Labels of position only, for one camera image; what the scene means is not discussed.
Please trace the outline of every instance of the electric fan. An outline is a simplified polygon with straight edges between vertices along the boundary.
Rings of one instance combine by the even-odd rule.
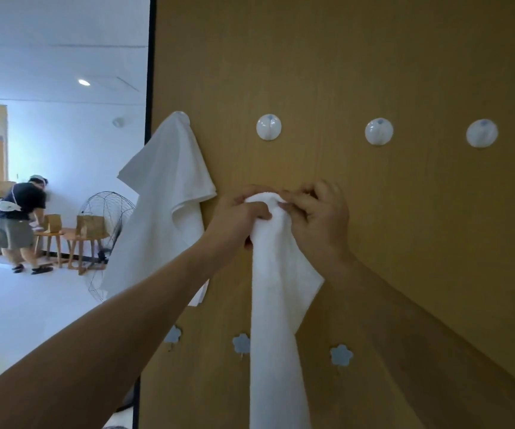
[[[128,222],[134,208],[133,202],[112,191],[102,191],[94,194],[82,205],[80,215],[104,217],[106,234],[108,234],[108,237],[98,241],[98,250],[91,258],[91,265],[106,265],[108,263],[118,236]],[[103,275],[104,269],[89,269],[85,274],[89,292],[99,302],[104,300],[103,291],[100,289]]]

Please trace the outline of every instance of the ceiling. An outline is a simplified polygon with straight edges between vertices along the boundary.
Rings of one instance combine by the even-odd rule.
[[[0,0],[0,100],[145,105],[149,3]]]

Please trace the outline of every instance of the gray shorts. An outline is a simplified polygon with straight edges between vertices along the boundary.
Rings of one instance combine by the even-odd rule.
[[[33,228],[27,220],[0,218],[0,248],[28,248],[34,240]]]

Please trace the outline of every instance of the hand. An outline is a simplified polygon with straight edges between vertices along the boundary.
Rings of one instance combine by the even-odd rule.
[[[244,203],[248,197],[265,192],[275,193],[276,190],[268,186],[250,185],[238,193],[224,195],[218,201],[214,216],[198,242],[212,254],[217,268],[229,263],[244,243],[251,246],[248,237],[256,219],[271,219],[271,212],[265,203]]]
[[[279,195],[287,202],[279,206],[291,215],[297,246],[319,274],[327,278],[354,258],[347,241],[349,208],[337,184],[318,181]]]

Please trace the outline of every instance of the white floor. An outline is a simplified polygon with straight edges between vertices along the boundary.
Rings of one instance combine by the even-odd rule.
[[[65,266],[32,276],[0,265],[0,374],[97,305],[87,281]],[[107,425],[131,428],[132,409],[113,415]]]

